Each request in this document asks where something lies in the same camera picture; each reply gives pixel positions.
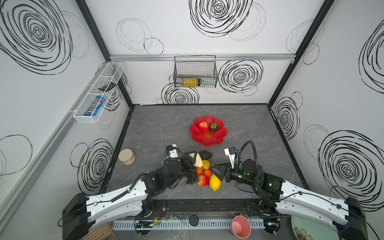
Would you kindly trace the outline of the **dark mangosteen with green leaves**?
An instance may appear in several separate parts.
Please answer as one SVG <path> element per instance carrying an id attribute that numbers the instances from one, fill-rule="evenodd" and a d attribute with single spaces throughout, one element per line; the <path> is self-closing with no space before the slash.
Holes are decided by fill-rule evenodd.
<path id="1" fill-rule="evenodd" d="M 216 123 L 212 123 L 209 130 L 210 132 L 215 133 L 218 130 L 218 125 Z"/>

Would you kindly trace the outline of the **yellow lemon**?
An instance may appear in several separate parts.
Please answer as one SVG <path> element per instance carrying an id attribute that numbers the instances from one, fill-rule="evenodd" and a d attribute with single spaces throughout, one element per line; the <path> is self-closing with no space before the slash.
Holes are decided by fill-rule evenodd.
<path id="1" fill-rule="evenodd" d="M 209 186 L 212 191 L 216 192 L 221 187 L 221 180 L 215 174 L 212 174 Z"/>

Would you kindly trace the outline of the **cream starfruit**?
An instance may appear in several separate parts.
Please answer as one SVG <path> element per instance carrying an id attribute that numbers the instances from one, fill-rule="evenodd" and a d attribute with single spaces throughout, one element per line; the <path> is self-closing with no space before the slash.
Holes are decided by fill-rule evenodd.
<path id="1" fill-rule="evenodd" d="M 202 158 L 200 157 L 200 154 L 197 153 L 191 153 L 190 157 L 192 158 L 192 162 L 194 163 L 194 167 L 201 168 L 202 167 Z"/>

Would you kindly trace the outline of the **red flower fruit bowl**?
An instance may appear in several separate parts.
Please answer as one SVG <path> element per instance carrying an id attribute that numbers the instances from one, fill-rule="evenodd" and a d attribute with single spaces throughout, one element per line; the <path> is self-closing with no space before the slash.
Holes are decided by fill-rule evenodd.
<path id="1" fill-rule="evenodd" d="M 199 123 L 202 121 L 206 121 L 210 125 L 212 123 L 216 123 L 218 125 L 218 130 L 215 133 L 210 132 L 210 130 L 205 133 L 200 132 Z M 227 129 L 224 126 L 224 123 L 221 120 L 215 119 L 212 116 L 197 118 L 194 123 L 190 126 L 190 132 L 192 134 L 192 139 L 205 147 L 220 145 L 224 141 L 224 138 L 227 136 L 228 133 Z"/>

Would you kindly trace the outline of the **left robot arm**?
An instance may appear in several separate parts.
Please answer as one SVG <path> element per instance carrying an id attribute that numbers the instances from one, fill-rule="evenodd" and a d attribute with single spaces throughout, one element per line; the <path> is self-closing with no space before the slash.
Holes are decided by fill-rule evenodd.
<path id="1" fill-rule="evenodd" d="M 79 240 L 91 230 L 124 217 L 150 212 L 152 198 L 175 188 L 193 169 L 198 153 L 164 160 L 161 168 L 139 174 L 131 185 L 100 195 L 76 194 L 62 211 L 58 225 L 64 240 Z"/>

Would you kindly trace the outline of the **red apple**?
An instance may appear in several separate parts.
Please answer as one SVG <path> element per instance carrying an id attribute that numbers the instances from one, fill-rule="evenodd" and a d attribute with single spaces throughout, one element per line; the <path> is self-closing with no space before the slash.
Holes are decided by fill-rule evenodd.
<path id="1" fill-rule="evenodd" d="M 199 130 L 202 133 L 207 132 L 210 129 L 210 124 L 206 121 L 202 121 L 199 123 Z"/>

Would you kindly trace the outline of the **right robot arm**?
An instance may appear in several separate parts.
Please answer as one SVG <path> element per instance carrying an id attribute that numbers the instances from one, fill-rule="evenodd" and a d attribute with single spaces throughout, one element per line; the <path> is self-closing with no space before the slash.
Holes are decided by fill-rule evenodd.
<path id="1" fill-rule="evenodd" d="M 273 214 L 299 216 L 317 222 L 336 231 L 344 240 L 368 239 L 366 215 L 357 199 L 337 199 L 303 189 L 264 172 L 262 166 L 251 159 L 241 167 L 231 163 L 219 164 L 212 166 L 211 171 L 221 181 L 251 186 Z"/>

